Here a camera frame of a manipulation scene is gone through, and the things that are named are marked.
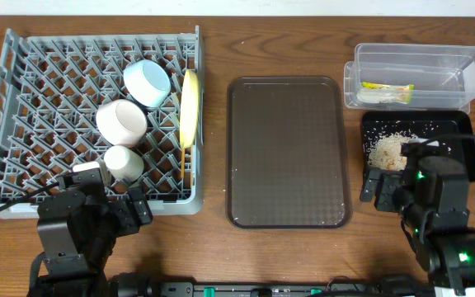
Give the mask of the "small white green cup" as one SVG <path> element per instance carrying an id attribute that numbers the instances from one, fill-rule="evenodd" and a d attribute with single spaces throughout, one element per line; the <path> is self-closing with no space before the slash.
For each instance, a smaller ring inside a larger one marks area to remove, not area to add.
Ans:
<path id="1" fill-rule="evenodd" d="M 143 174 L 143 159 L 129 148 L 115 145 L 106 150 L 104 162 L 116 180 L 136 181 Z"/>

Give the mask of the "wooden chopstick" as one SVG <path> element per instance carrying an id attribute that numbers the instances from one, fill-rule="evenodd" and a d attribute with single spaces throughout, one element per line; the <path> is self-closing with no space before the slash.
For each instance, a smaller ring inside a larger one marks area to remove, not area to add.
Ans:
<path id="1" fill-rule="evenodd" d="M 181 148 L 181 179 L 185 177 L 186 148 Z"/>
<path id="2" fill-rule="evenodd" d="M 194 181 L 195 181 L 195 146 L 192 145 L 190 147 L 190 188 L 194 188 Z"/>

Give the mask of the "white napkin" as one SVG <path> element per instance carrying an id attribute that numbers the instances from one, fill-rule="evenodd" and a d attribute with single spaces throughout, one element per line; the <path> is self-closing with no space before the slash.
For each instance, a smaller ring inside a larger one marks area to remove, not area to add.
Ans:
<path id="1" fill-rule="evenodd" d="M 357 93 L 357 99 L 365 104 L 381 104 L 390 102 L 390 98 L 372 92 L 360 91 Z"/>

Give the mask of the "green snack wrapper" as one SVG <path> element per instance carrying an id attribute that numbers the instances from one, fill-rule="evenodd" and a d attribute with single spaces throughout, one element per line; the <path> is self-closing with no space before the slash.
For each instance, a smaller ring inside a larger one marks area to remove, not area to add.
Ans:
<path id="1" fill-rule="evenodd" d="M 398 86 L 373 82 L 362 82 L 362 89 L 360 91 L 372 92 L 389 97 L 390 102 L 388 103 L 410 104 L 413 90 L 413 84 Z"/>

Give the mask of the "pink bowl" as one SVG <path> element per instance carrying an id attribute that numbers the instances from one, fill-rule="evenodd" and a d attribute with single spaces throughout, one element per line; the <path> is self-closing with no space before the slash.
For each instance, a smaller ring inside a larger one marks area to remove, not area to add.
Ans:
<path id="1" fill-rule="evenodd" d="M 143 111 L 124 99 L 100 105 L 96 112 L 96 126 L 110 144 L 128 148 L 134 147 L 148 128 Z"/>

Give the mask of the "yellow plate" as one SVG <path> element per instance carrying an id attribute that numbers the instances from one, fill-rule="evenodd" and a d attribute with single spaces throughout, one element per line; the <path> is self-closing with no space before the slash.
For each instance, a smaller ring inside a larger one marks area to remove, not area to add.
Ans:
<path id="1" fill-rule="evenodd" d="M 181 93 L 180 146 L 189 148 L 195 140 L 200 109 L 200 81 L 193 70 L 186 70 Z"/>

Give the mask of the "light blue bowl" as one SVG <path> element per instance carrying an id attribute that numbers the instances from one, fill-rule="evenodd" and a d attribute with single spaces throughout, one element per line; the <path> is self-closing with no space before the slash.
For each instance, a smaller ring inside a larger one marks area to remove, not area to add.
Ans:
<path id="1" fill-rule="evenodd" d="M 147 107 L 160 107 L 171 91 L 166 71 L 152 60 L 143 59 L 127 66 L 123 78 L 129 94 Z"/>

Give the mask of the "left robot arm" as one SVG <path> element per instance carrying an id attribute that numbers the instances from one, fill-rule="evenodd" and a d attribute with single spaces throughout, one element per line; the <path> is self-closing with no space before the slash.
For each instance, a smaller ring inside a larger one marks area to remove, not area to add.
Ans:
<path id="1" fill-rule="evenodd" d="M 104 186 L 61 191 L 38 209 L 44 251 L 31 265 L 29 296 L 154 296 L 158 288 L 136 272 L 107 279 L 105 266 L 116 239 L 151 224 L 153 214 L 138 186 L 110 202 Z"/>

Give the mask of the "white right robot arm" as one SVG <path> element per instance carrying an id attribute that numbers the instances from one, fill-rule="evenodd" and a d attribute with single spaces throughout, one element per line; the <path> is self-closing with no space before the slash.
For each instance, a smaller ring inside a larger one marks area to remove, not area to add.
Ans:
<path id="1" fill-rule="evenodd" d="M 364 173 L 360 199 L 399 214 L 416 260 L 434 287 L 465 296 L 475 288 L 475 229 L 468 224 L 469 179 L 459 161 L 409 157 L 399 171 Z"/>

